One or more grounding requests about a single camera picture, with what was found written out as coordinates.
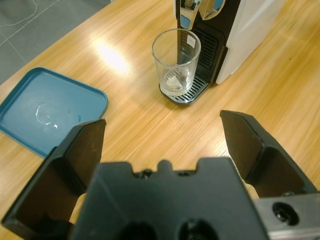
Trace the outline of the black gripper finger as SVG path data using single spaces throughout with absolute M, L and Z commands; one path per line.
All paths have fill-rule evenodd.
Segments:
M 70 217 L 101 161 L 105 119 L 74 126 L 55 146 L 1 220 L 24 240 L 67 240 Z
M 221 110 L 228 152 L 259 197 L 315 194 L 318 189 L 279 142 L 251 115 Z

